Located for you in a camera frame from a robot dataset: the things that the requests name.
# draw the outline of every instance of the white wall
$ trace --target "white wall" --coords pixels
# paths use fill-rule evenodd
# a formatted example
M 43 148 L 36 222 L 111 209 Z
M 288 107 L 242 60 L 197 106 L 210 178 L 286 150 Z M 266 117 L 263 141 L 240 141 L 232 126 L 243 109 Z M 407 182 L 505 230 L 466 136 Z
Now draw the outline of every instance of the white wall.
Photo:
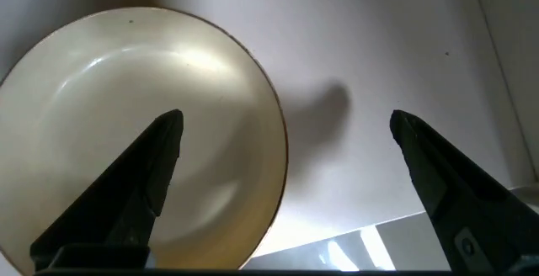
M 481 0 L 535 170 L 539 170 L 539 0 Z

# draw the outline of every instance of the white surface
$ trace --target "white surface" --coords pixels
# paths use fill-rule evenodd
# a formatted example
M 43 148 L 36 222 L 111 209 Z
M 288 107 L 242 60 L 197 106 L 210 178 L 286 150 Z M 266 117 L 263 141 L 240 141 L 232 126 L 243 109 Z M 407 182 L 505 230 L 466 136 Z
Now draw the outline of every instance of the white surface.
M 539 0 L 481 0 L 516 112 L 539 169 Z
M 268 230 L 285 183 L 279 104 L 233 39 L 155 8 L 70 24 L 4 81 L 0 245 L 7 257 L 31 273 L 30 243 L 171 109 L 184 113 L 184 133 L 150 239 L 157 266 L 242 266 Z
M 477 0 L 0 2 L 5 71 L 61 24 L 132 4 L 196 13 L 244 43 L 281 97 L 291 148 L 258 254 L 423 210 L 389 131 L 393 109 L 422 117 L 505 186 L 534 180 Z
M 426 213 L 376 226 L 397 271 L 449 271 L 444 250 Z

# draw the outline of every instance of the metal edge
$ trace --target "metal edge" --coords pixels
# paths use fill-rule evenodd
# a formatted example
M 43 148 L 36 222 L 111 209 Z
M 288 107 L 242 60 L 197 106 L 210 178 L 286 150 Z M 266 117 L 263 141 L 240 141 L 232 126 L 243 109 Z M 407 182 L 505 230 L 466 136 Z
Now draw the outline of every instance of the metal edge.
M 4 82 L 8 79 L 9 77 L 9 74 L 11 74 L 11 72 L 15 69 L 15 67 L 28 55 L 28 53 L 30 53 L 36 46 L 38 46 L 39 44 L 45 42 L 46 40 L 48 40 L 50 37 L 52 37 L 54 34 L 56 34 L 56 32 L 58 32 L 59 30 L 61 29 L 64 29 L 66 28 L 67 26 L 71 25 L 71 24 L 75 24 L 75 23 L 78 23 L 80 21 L 83 21 L 85 19 L 89 19 L 89 18 L 92 18 L 94 16 L 98 16 L 100 14 L 103 14 L 103 13 L 108 13 L 108 12 L 114 12 L 114 11 L 117 11 L 117 10 L 125 10 L 125 9 L 153 9 L 153 10 L 162 10 L 162 11 L 169 11 L 169 12 L 175 12 L 175 13 L 180 13 L 180 14 L 183 14 L 183 15 L 187 15 L 187 16 L 190 16 L 194 19 L 198 19 L 202 22 L 204 22 L 205 24 L 209 24 L 210 26 L 212 26 L 213 28 L 216 28 L 218 29 L 219 31 L 221 31 L 224 35 L 228 36 L 231 40 L 233 40 L 237 45 L 239 45 L 244 51 L 245 53 L 247 53 L 247 55 L 249 55 L 249 57 L 251 57 L 251 59 L 254 61 L 254 63 L 257 65 L 257 67 L 259 68 L 259 70 L 262 72 L 262 74 L 264 74 L 264 78 L 266 79 L 266 81 L 268 82 L 269 84 L 269 87 L 271 88 L 271 91 L 273 92 L 274 96 L 275 96 L 275 101 L 277 102 L 277 106 L 279 107 L 279 112 L 280 112 L 280 119 L 282 121 L 282 124 L 283 124 L 283 130 L 285 132 L 285 150 L 286 150 L 286 157 L 285 157 L 285 173 L 284 173 L 284 176 L 283 176 L 283 184 L 282 184 L 282 188 L 280 190 L 280 196 L 279 196 L 279 200 L 277 201 L 277 204 L 275 206 L 275 212 L 273 214 L 273 216 L 271 217 L 271 220 L 269 221 L 270 223 L 268 224 L 267 226 L 267 229 L 265 231 L 265 233 L 260 237 L 259 241 L 257 241 L 256 243 L 256 246 L 254 247 L 254 249 L 248 254 L 247 258 L 245 258 L 243 260 L 243 263 L 239 264 L 236 268 L 237 269 L 242 269 L 246 264 L 247 262 L 249 261 L 249 259 L 253 256 L 253 254 L 256 252 L 256 250 L 259 249 L 260 247 L 260 243 L 265 239 L 265 237 L 267 237 L 268 233 L 270 232 L 271 230 L 271 227 L 273 226 L 274 222 L 275 222 L 275 218 L 277 216 L 277 214 L 279 213 L 279 209 L 280 209 L 280 206 L 282 204 L 282 200 L 283 200 L 283 196 L 285 194 L 285 187 L 286 187 L 286 181 L 288 179 L 288 163 L 289 163 L 289 146 L 288 146 L 288 129 L 286 127 L 286 120 L 285 120 L 285 115 L 283 113 L 283 108 L 282 108 L 282 105 L 280 104 L 280 99 L 279 99 L 279 95 L 277 94 L 277 91 L 275 90 L 275 86 L 274 84 L 271 82 L 270 80 L 270 77 L 268 76 L 268 74 L 266 73 L 265 69 L 262 67 L 262 65 L 260 64 L 260 62 L 254 57 L 254 55 L 247 49 L 247 47 L 245 45 L 243 45 L 238 39 L 236 39 L 234 36 L 232 36 L 230 33 L 228 33 L 226 30 L 224 30 L 223 28 L 221 28 L 220 26 L 218 26 L 217 24 L 214 24 L 212 23 L 210 20 L 207 20 L 207 19 L 204 19 L 202 18 L 201 16 L 198 16 L 198 15 L 195 15 L 195 14 L 192 14 L 190 12 L 186 12 L 186 11 L 181 11 L 181 10 L 176 10 L 176 9 L 172 9 L 172 8 L 158 8 L 158 7 L 126 7 L 126 8 L 113 8 L 113 9 L 109 9 L 109 10 L 104 10 L 104 11 L 100 11 L 100 12 L 97 12 L 97 13 L 92 13 L 92 14 L 89 14 L 89 15 L 86 15 L 86 16 L 83 16 L 81 17 L 80 19 L 76 19 L 70 23 L 67 23 L 67 24 L 64 24 L 62 26 L 60 26 L 59 28 L 57 29 L 54 29 L 52 32 L 50 32 L 47 36 L 43 37 L 40 41 L 38 41 L 37 43 L 35 43 L 35 45 L 32 45 L 27 51 L 26 53 L 24 53 L 18 60 L 17 62 L 15 62 L 12 67 L 9 69 L 8 73 L 6 74 L 6 76 L 3 77 L 3 79 L 0 81 L 0 88 L 3 86 Z M 4 258 L 6 258 L 6 260 L 8 261 L 8 263 L 18 272 L 20 273 L 21 275 L 24 275 L 24 273 L 19 269 L 19 267 L 13 263 L 13 261 L 9 258 L 9 256 L 6 254 L 6 252 L 3 250 L 2 246 L 0 246 L 0 253 L 4 256 Z

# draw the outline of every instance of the screw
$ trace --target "screw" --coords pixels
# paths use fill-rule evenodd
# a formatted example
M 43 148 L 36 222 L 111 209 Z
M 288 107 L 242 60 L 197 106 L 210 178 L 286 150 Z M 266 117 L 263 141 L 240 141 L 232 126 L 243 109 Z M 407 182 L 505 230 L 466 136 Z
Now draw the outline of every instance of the screw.
M 469 238 L 462 239 L 462 250 L 468 256 L 472 256 L 475 253 L 475 248 L 473 247 L 473 242 Z

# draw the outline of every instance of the bowl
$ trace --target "bowl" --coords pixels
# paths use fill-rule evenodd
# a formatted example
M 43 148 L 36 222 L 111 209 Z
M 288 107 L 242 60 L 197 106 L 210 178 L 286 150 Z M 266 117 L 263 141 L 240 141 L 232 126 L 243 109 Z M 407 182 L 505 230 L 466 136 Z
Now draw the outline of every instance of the bowl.
M 0 87 L 0 247 L 29 246 L 160 114 L 184 113 L 181 153 L 150 239 L 158 268 L 239 268 L 275 218 L 286 126 L 259 63 L 223 29 L 122 8 L 35 45 Z

